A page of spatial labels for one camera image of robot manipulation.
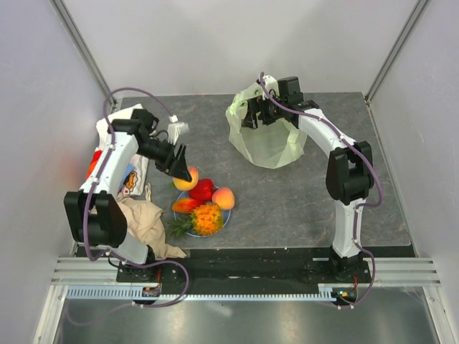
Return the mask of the orange yellow fake peach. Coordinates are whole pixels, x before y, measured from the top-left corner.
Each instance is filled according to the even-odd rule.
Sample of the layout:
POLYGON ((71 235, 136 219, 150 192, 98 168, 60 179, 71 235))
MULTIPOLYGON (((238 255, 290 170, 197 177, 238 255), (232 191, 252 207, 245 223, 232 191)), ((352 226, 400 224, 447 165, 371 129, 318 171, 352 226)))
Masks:
POLYGON ((188 167, 189 173, 191 175, 191 181, 185 181, 179 178, 172 178, 174 186, 180 191, 190 191, 192 190, 199 181, 199 172, 196 167, 188 167))

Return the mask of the red fake apple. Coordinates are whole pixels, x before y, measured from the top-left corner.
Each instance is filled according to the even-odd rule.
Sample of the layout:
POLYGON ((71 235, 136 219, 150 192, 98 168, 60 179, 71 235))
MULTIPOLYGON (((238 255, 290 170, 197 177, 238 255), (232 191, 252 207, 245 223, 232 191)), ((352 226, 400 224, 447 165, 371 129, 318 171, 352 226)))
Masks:
POLYGON ((189 191, 189 196, 192 199, 199 201, 211 201, 214 192, 217 190, 217 187, 214 185, 213 181, 209 178, 200 179, 196 186, 189 191))

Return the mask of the red yellow fake mango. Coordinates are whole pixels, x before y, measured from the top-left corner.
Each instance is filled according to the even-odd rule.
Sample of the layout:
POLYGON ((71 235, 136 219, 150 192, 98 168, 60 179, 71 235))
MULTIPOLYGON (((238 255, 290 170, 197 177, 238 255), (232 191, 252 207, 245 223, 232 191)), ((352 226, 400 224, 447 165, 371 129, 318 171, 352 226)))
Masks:
POLYGON ((175 201, 172 204, 171 209, 172 211, 176 213, 190 214, 191 212, 193 212, 193 210, 200 207, 203 203, 204 203, 203 201, 185 197, 185 198, 181 198, 175 201))

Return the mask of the pale green plastic bag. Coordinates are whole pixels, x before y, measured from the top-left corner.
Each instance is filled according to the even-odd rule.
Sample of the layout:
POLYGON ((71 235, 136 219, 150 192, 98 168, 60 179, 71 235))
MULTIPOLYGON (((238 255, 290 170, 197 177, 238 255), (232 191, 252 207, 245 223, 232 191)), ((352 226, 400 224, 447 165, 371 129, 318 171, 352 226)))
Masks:
POLYGON ((226 110, 230 143, 252 164, 276 169, 298 160, 304 154, 307 134, 285 119, 271 125, 258 124, 255 130, 242 128, 247 112, 247 100, 261 96, 254 83, 233 98, 226 110))

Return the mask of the yellow fake pear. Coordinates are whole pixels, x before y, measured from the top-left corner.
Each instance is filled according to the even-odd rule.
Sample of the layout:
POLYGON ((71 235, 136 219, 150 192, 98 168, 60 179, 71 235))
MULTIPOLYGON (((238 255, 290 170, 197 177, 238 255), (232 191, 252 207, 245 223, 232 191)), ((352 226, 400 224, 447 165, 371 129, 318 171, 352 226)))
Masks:
POLYGON ((235 206, 235 196, 227 187, 218 188, 212 194, 212 202, 222 210, 231 210, 235 206))

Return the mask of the fake pineapple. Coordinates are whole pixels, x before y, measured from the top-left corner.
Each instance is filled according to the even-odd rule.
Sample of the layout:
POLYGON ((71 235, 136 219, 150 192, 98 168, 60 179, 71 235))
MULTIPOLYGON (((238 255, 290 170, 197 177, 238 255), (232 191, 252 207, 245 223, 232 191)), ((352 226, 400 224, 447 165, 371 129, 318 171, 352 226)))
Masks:
POLYGON ((166 232, 181 238, 187 234, 206 237, 216 234, 224 226, 223 213, 217 204, 203 204, 189 214, 180 214, 176 219, 168 221, 166 232))

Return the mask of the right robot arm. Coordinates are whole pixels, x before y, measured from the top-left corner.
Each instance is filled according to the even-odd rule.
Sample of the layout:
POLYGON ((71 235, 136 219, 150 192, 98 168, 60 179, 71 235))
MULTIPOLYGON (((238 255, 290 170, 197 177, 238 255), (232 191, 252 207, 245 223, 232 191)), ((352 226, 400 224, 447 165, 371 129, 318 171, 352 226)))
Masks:
POLYGON ((297 77, 276 80, 266 75, 240 95, 236 103, 242 127, 255 130, 284 120, 327 156, 326 190, 336 207, 328 273, 337 282, 347 281, 354 274, 354 264, 361 260, 362 211, 374 186, 372 147, 344 134, 316 102, 306 100, 297 77))

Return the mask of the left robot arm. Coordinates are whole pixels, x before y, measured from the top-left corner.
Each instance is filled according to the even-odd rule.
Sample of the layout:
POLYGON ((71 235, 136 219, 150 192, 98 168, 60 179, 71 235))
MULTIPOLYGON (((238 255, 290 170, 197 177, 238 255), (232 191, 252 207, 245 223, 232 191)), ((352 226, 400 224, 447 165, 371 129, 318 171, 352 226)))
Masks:
POLYGON ((162 140, 152 134, 157 123, 152 113, 140 108, 132 109, 129 119, 109 120, 107 140, 93 172, 78 191, 69 191, 64 197, 72 237, 84 244, 90 261, 97 260, 91 249, 99 247, 102 254, 133 265, 133 274, 142 282, 154 279, 158 270, 147 258, 146 244, 128 233, 127 219, 116 201, 128 164, 134 155, 140 155, 168 176, 191 180, 186 147, 177 143, 188 131, 188 124, 172 115, 168 135, 162 140))

